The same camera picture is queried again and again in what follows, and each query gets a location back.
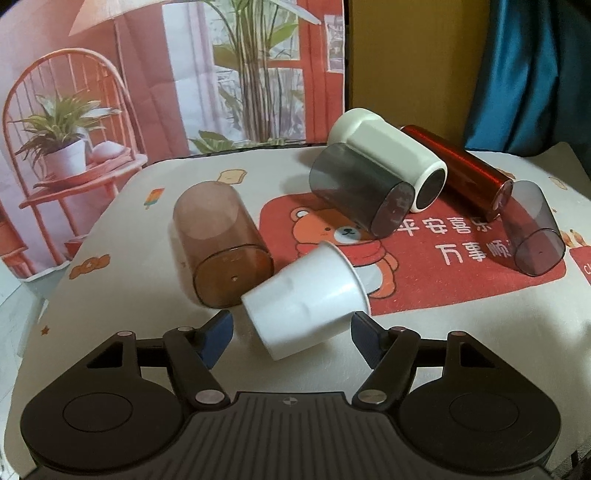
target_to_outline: blue curtain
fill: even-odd
[[[465,146],[528,156],[560,141],[591,177],[591,20],[568,0],[491,0]]]

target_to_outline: floor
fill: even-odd
[[[33,325],[43,312],[51,292],[65,269],[53,271],[24,283],[0,305],[0,480],[17,480],[4,455],[4,430],[10,409],[14,382],[21,364],[28,336],[27,325]]]

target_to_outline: white cup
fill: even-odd
[[[427,147],[377,113],[348,110],[330,130],[328,144],[345,143],[414,187],[411,212],[422,212],[439,196],[447,180],[447,165]]]
[[[273,360],[346,331],[353,312],[371,315],[355,269],[329,242],[245,293],[242,304]]]

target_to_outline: yellow wall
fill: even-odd
[[[349,0],[351,107],[460,143],[489,0]]]

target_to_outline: cartoon bear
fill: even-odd
[[[396,292],[394,272],[398,261],[369,233],[335,209],[313,210],[298,207],[291,212],[295,222],[293,236],[298,256],[314,250],[322,241],[330,242],[345,254],[355,267],[372,299],[385,299]]]

